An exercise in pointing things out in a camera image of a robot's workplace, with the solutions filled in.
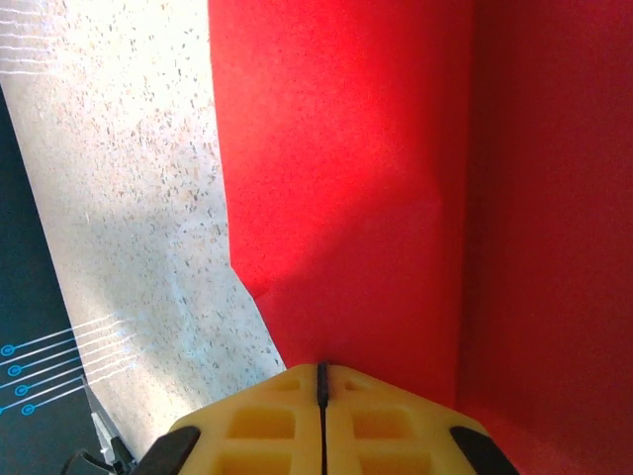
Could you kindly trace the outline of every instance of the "white speckled surface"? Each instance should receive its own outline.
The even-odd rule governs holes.
[[[142,455],[180,416],[284,369],[228,266],[207,4],[0,7],[0,80],[68,314],[113,314],[77,334],[110,325],[81,353],[112,364],[89,380]]]

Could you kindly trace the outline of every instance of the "black cable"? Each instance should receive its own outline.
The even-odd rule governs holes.
[[[68,470],[70,469],[70,466],[78,458],[83,458],[89,464],[97,468],[100,468],[101,470],[105,472],[112,473],[114,475],[116,475],[117,473],[115,471],[115,467],[113,467],[112,465],[108,465],[107,463],[102,462],[101,460],[97,460],[95,457],[90,455],[90,453],[88,453],[88,450],[86,450],[85,448],[80,448],[79,450],[75,450],[72,453],[72,455],[68,457],[68,460],[66,460],[66,463],[64,463],[63,467],[61,467],[61,472],[59,472],[59,475],[66,475],[68,473]]]

